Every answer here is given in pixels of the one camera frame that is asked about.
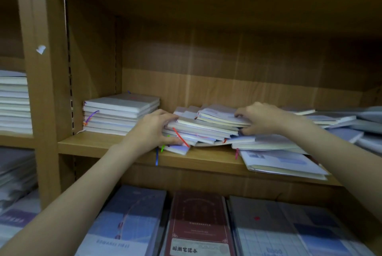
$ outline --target finger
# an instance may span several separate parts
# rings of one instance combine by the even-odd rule
[[[162,114],[165,114],[165,113],[168,113],[168,112],[163,110],[163,109],[157,109],[154,112],[152,112],[151,114],[152,115],[162,115]]]
[[[238,117],[239,115],[244,115],[246,116],[246,108],[245,107],[240,107],[235,111],[235,117]]]
[[[243,135],[255,135],[255,134],[258,134],[258,128],[256,127],[255,124],[251,125],[250,127],[242,128],[240,131],[241,131],[241,133]]]
[[[160,121],[164,124],[164,123],[167,123],[171,120],[178,119],[179,116],[176,114],[172,114],[172,113],[165,113],[165,114],[160,115],[159,118],[160,118]]]
[[[178,138],[178,137],[162,137],[162,145],[171,145],[171,144],[176,144],[176,145],[182,145],[183,141]]]

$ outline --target left hand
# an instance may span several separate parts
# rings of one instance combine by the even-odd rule
[[[146,114],[137,122],[135,127],[123,138],[120,145],[129,145],[136,148],[139,154],[144,154],[157,146],[167,144],[183,144],[178,137],[165,137],[162,128],[171,120],[179,117],[158,109],[153,113]]]

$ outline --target red ribbon bookmark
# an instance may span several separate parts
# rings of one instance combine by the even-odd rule
[[[176,135],[182,140],[182,142],[184,142],[184,144],[189,148],[190,146],[188,145],[188,143],[186,143],[186,141],[179,135],[179,133],[176,131],[176,129],[174,127],[172,129],[174,130]]]

